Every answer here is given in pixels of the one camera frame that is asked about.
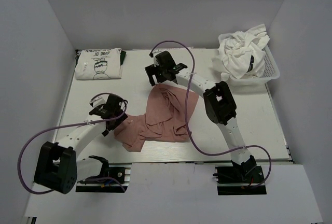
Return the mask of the pink t shirt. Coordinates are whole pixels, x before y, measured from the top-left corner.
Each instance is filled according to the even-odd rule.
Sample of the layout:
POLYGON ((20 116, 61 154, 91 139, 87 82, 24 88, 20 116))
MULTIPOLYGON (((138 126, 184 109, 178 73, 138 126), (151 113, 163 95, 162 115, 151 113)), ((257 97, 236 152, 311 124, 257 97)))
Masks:
POLYGON ((184 142, 186 90, 158 84, 151 90, 146 113, 128 116, 114 130, 114 137, 129 152, 140 152, 146 141, 184 142))

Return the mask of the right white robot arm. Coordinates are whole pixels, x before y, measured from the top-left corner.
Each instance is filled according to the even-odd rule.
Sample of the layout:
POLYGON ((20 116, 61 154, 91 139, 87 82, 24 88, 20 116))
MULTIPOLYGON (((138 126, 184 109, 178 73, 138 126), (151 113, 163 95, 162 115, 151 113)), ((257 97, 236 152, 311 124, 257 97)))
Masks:
POLYGON ((194 92, 204 100, 205 112, 224 136, 230 150, 231 163, 242 177, 256 167, 254 156, 246 148, 236 119, 236 103, 226 82, 212 82, 197 75, 183 63, 176 64, 168 51, 149 54, 154 63, 145 67, 152 86, 165 81, 174 82, 194 92))

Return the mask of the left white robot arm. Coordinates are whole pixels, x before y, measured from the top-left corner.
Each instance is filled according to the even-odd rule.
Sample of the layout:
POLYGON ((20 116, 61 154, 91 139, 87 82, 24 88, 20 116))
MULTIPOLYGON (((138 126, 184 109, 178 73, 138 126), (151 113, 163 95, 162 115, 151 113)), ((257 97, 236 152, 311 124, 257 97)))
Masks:
POLYGON ((71 124, 73 131, 62 139, 42 145, 34 182, 67 194, 77 182, 109 180, 107 159, 96 155, 78 157, 95 138, 107 136, 127 119, 127 104, 127 100, 111 93, 107 99, 101 95, 93 97, 90 101, 92 110, 85 120, 71 124))

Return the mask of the crumpled white shirts pile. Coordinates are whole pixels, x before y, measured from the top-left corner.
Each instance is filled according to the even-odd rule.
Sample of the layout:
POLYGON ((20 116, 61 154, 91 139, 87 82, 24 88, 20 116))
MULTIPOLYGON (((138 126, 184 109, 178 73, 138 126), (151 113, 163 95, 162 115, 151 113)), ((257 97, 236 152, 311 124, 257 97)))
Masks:
POLYGON ((264 24, 231 33, 219 41, 219 55, 212 58, 212 68, 222 77, 262 77, 265 70, 263 48, 269 40, 264 24))

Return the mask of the folded dark green t shirt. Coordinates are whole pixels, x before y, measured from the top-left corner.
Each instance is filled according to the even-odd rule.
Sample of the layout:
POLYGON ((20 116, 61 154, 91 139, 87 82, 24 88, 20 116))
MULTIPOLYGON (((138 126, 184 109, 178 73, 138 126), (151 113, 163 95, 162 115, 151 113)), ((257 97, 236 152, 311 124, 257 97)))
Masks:
POLYGON ((127 55, 127 52, 122 50, 121 53, 120 53, 120 66, 123 66, 123 63, 125 61, 125 58, 126 58, 126 55, 127 55))

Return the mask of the folded white printed t shirt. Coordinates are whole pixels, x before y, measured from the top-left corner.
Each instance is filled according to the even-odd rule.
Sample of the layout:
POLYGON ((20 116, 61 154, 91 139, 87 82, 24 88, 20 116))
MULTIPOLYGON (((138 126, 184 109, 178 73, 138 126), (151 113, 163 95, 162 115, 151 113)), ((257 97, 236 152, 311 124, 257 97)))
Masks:
POLYGON ((121 48, 87 49, 78 56, 75 67, 76 80, 121 79, 121 48))

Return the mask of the white plastic basket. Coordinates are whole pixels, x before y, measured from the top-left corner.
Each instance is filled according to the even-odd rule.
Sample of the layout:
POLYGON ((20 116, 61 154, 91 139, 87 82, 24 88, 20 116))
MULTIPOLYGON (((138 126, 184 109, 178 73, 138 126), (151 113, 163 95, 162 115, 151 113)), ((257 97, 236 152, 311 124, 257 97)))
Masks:
MULTIPOLYGON (((228 37, 229 34, 231 33, 219 35, 218 40, 220 41, 221 39, 228 37)), ((233 86, 263 85, 271 80, 278 79, 280 76, 280 71, 276 65, 273 55, 271 54, 271 51, 269 50, 268 45, 263 48, 263 51, 265 52, 265 70, 262 77, 246 77, 244 79, 235 79, 232 76, 221 76, 222 79, 229 82, 233 86)))

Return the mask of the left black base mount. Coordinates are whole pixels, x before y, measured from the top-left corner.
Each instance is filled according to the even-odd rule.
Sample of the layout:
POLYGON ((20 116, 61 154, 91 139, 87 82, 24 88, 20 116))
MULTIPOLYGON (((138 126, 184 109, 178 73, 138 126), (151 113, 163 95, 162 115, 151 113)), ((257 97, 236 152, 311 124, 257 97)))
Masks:
POLYGON ((110 165, 106 170, 106 179, 97 181, 80 181, 75 192, 79 193, 125 193, 129 186, 131 165, 110 165))

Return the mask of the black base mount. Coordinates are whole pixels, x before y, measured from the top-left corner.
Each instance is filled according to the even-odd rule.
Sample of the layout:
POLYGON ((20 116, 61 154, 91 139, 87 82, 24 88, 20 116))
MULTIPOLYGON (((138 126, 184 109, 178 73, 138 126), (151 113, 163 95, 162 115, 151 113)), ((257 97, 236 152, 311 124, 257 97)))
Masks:
POLYGON ((261 166, 257 166, 245 178, 232 166, 218 166, 213 177, 217 182, 218 195, 266 195, 265 178, 261 166))
POLYGON ((97 181, 80 181, 75 192, 79 193, 125 193, 129 186, 131 165, 110 165, 106 170, 106 179, 97 181))

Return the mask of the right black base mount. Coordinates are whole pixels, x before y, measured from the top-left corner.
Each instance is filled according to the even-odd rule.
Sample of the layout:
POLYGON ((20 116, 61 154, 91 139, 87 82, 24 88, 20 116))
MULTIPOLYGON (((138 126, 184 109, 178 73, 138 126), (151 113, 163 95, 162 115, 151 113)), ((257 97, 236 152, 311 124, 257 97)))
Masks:
POLYGON ((266 195, 265 178, 261 166, 257 166, 245 178, 232 166, 218 166, 213 177, 217 182, 218 195, 266 195))

